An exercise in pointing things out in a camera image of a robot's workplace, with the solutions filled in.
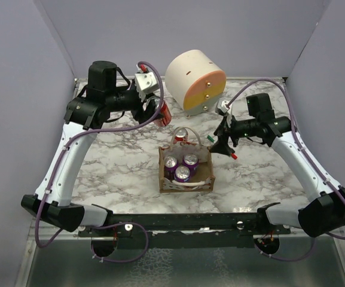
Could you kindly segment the purple soda can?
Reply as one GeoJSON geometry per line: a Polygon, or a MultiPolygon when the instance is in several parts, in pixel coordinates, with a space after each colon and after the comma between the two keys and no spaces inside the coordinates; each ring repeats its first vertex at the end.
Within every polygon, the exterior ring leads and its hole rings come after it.
{"type": "Polygon", "coordinates": [[[175,169],[174,180],[177,182],[188,182],[190,180],[191,172],[187,166],[180,165],[175,169]]]}
{"type": "Polygon", "coordinates": [[[189,168],[190,170],[190,173],[194,175],[199,166],[199,158],[193,153],[185,154],[182,160],[182,164],[184,166],[187,166],[187,168],[189,168]]]}
{"type": "Polygon", "coordinates": [[[178,167],[178,159],[173,155],[164,158],[164,177],[168,180],[174,179],[175,170],[178,167]]]}

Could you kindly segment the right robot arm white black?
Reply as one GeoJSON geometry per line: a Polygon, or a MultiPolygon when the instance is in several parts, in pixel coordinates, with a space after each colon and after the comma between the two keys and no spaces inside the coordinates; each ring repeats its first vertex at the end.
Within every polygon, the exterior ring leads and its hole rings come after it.
{"type": "Polygon", "coordinates": [[[239,139],[258,137],[280,155],[300,182],[309,200],[307,206],[268,204],[258,209],[255,226],[268,234],[277,225],[302,229],[310,237],[318,237],[345,226],[345,187],[331,177],[315,157],[307,152],[299,133],[291,130],[288,117],[276,117],[267,93],[246,98],[250,119],[237,120],[231,104],[219,100],[215,112],[223,117],[214,135],[218,140],[210,152],[231,156],[239,139]]]}

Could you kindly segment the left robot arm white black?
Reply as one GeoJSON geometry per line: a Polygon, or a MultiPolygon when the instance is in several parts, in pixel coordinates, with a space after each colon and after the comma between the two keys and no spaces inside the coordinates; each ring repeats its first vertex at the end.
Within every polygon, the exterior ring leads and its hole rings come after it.
{"type": "Polygon", "coordinates": [[[98,133],[126,132],[128,128],[105,129],[111,113],[130,111],[141,128],[155,120],[159,108],[144,109],[147,98],[163,90],[160,74],[148,62],[137,64],[138,72],[125,86],[117,85],[121,69],[109,61],[95,61],[88,69],[88,83],[66,107],[62,135],[43,181],[34,194],[25,195],[21,206],[37,221],[66,231],[92,227],[100,236],[108,235],[113,221],[109,211],[96,205],[72,202],[74,183],[87,151],[98,133]]]}

